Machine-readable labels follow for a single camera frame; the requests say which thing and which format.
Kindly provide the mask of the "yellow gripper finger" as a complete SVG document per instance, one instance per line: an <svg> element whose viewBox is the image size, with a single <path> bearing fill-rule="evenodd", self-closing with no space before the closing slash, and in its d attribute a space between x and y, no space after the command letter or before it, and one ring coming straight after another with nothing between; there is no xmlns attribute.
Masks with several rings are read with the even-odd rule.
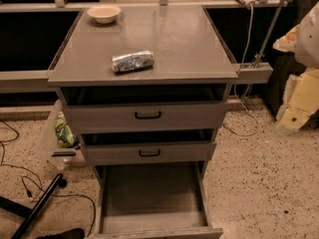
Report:
<svg viewBox="0 0 319 239"><path fill-rule="evenodd" d="M291 30L289 30L284 36L277 39L273 43L273 48L280 52L295 52L296 50L295 41L297 39L299 28L300 28L300 25L296 25Z"/></svg>
<svg viewBox="0 0 319 239"><path fill-rule="evenodd" d="M276 116L280 134L297 132L319 110L319 70L307 68L300 76L290 75L283 104Z"/></svg>

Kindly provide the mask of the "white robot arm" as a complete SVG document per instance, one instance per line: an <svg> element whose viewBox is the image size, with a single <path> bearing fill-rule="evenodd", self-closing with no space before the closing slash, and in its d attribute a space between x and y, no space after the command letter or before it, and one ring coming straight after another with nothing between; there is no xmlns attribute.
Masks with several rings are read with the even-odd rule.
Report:
<svg viewBox="0 0 319 239"><path fill-rule="evenodd" d="M293 52L295 60L306 67L299 77L288 78L283 105L276 116L276 130L288 135L297 132L319 110L319 2L298 25L277 39L273 48Z"/></svg>

